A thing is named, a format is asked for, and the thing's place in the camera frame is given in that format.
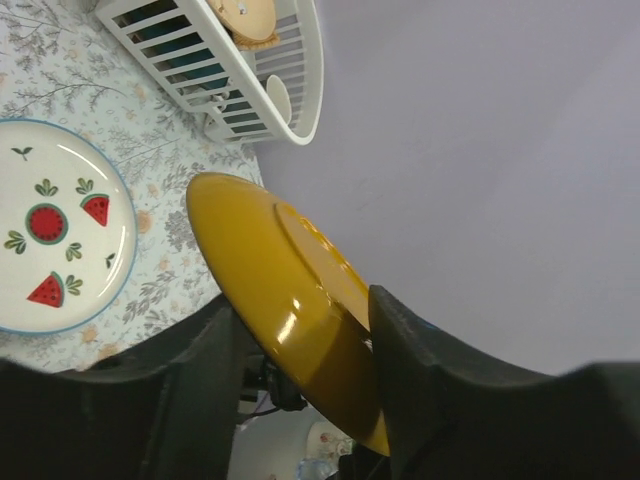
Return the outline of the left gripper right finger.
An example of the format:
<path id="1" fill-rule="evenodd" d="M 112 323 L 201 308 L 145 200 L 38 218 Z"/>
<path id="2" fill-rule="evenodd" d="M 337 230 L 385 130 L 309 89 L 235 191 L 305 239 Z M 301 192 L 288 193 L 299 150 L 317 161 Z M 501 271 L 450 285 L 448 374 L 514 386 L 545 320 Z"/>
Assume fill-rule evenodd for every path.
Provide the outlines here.
<path id="1" fill-rule="evenodd" d="M 637 363 L 531 371 L 435 327 L 377 285 L 369 322 L 394 478 L 638 477 Z"/>

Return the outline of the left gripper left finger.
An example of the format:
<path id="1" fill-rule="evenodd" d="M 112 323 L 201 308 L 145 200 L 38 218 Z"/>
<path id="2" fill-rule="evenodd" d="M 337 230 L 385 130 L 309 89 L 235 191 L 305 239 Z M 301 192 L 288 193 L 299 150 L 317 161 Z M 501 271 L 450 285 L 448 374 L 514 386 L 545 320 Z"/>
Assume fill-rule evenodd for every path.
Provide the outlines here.
<path id="1" fill-rule="evenodd" d="M 1 364 L 5 479 L 223 479 L 248 336 L 229 301 L 85 371 Z"/>

